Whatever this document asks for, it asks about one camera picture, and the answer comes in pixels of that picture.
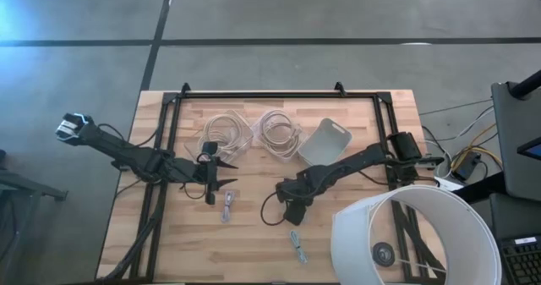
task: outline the wooden table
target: wooden table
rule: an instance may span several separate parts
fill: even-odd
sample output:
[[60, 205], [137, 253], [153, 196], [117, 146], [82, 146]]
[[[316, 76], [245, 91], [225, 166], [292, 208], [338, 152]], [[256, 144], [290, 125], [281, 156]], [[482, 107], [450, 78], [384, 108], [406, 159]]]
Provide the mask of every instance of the wooden table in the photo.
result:
[[[411, 90], [390, 90], [393, 98], [399, 130], [412, 132], [419, 148], [425, 152], [425, 144], [417, 107]], [[161, 108], [161, 91], [141, 93], [135, 115], [130, 141], [139, 143], [156, 129]], [[176, 138], [177, 156], [190, 158], [183, 143], [202, 129], [207, 118], [234, 110], [245, 116], [250, 123], [266, 111], [286, 111], [293, 122], [309, 134], [322, 118], [331, 118], [352, 132], [352, 142], [343, 156], [363, 150], [367, 145], [379, 142], [374, 117], [374, 105], [366, 99], [203, 99], [183, 100]], [[390, 132], [386, 111], [385, 129]], [[164, 134], [164, 148], [168, 129]], [[306, 164], [294, 159], [288, 164], [277, 161], [257, 144], [232, 164], [238, 170], [221, 170], [219, 178], [238, 178], [216, 193], [216, 205], [208, 206], [203, 200], [191, 200], [179, 190], [178, 184], [170, 184], [161, 229], [160, 248], [156, 262], [156, 282], [337, 282], [331, 264], [332, 215], [356, 200], [386, 192], [386, 186], [373, 184], [360, 174], [339, 180], [323, 195], [315, 198], [308, 208], [305, 221], [295, 227], [288, 222], [269, 227], [260, 220], [261, 203], [274, 191], [275, 184], [284, 177], [294, 178]], [[371, 167], [366, 173], [385, 181], [382, 166]], [[119, 189], [131, 184], [136, 178], [125, 173]], [[198, 195], [203, 188], [189, 185], [190, 194]], [[232, 217], [228, 224], [220, 221], [224, 207], [225, 190], [235, 191]], [[115, 201], [107, 231], [98, 277], [105, 276], [124, 256], [133, 243], [144, 194], [144, 185], [138, 184], [124, 191]], [[265, 208], [265, 219], [278, 221], [284, 205], [276, 198]], [[396, 247], [395, 226], [390, 210], [378, 214], [374, 231], [379, 240], [393, 243]], [[421, 234], [434, 254], [445, 265], [443, 249], [432, 227], [419, 217]], [[295, 229], [301, 238], [309, 263], [298, 262], [292, 248], [289, 231]], [[414, 259], [411, 243], [410, 256]], [[148, 252], [148, 241], [145, 246]], [[146, 267], [146, 253], [141, 261]], [[401, 281], [402, 269], [396, 264], [380, 269], [385, 281]]]

